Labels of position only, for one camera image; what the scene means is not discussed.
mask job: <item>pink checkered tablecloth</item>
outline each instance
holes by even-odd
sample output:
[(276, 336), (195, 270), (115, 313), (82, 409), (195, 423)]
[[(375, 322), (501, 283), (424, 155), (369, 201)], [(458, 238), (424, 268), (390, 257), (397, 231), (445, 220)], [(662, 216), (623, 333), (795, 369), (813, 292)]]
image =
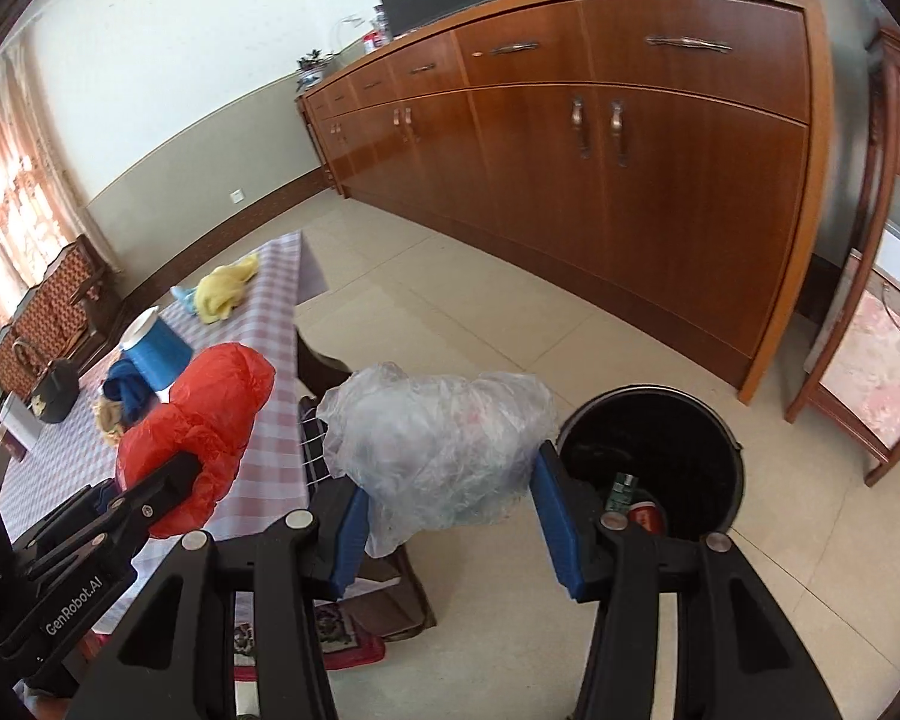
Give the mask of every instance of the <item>pink checkered tablecloth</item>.
[[(260, 271), (247, 284), (244, 302), (230, 319), (205, 325), (179, 303), (161, 314), (194, 351), (237, 341), (256, 349), (276, 368), (274, 392), (257, 415), (233, 487), (205, 526), (217, 541), (258, 533), (290, 509), (307, 504), (296, 413), (293, 310), (298, 303), (324, 292), (326, 283), (300, 232), (269, 241), (258, 251)], [(90, 404), (117, 356), (119, 351), (87, 371), (79, 399), (67, 418), (58, 425), (46, 425), (24, 461), (10, 462), (0, 493), (0, 512), (11, 539), (84, 485), (95, 485), (115, 475), (116, 450), (103, 441)], [(176, 541), (151, 538), (146, 543), (133, 560), (137, 581), (95, 630), (113, 630)], [(247, 599), (238, 602), (237, 612), (238, 620), (250, 613)]]

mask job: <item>wooden cabinet with glass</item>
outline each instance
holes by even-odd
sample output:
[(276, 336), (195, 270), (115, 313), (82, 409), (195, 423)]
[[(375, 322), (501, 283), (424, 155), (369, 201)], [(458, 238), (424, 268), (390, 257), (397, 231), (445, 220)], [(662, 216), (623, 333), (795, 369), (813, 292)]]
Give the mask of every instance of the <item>wooden cabinet with glass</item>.
[(832, 91), (818, 0), (493, 1), (304, 104), (315, 121), (361, 98), (317, 127), (348, 196), (581, 295), (749, 402), (820, 215)]

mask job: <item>plastic bag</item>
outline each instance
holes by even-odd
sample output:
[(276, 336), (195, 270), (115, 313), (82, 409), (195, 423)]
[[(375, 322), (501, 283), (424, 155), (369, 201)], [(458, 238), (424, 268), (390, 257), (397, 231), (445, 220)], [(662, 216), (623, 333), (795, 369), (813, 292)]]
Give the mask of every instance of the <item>plastic bag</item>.
[(151, 536), (169, 538), (206, 524), (237, 477), (274, 376), (274, 367), (253, 349), (240, 343), (210, 346), (170, 387), (170, 403), (125, 433), (117, 451), (117, 480), (124, 490), (178, 452), (193, 453), (203, 466), (190, 497), (155, 522)]
[(330, 473), (370, 495), (370, 557), (417, 531), (504, 517), (557, 428), (553, 396), (535, 376), (410, 378), (392, 362), (328, 391), (317, 416)]

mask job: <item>red can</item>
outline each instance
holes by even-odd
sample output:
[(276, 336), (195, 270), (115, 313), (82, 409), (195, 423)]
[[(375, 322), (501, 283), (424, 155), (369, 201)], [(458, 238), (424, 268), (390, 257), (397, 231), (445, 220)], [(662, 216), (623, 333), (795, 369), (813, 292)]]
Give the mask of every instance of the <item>red can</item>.
[(635, 522), (643, 527), (645, 531), (650, 531), (655, 536), (666, 535), (663, 514), (660, 512), (660, 507), (653, 501), (640, 501), (633, 504), (626, 512), (626, 518), (630, 522)]

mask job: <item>window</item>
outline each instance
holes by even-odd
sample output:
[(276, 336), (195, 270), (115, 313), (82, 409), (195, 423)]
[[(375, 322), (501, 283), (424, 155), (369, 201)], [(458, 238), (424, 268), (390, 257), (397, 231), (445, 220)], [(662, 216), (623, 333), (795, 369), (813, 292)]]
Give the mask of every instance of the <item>window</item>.
[(0, 56), (0, 327), (76, 230), (39, 137), (19, 46)]

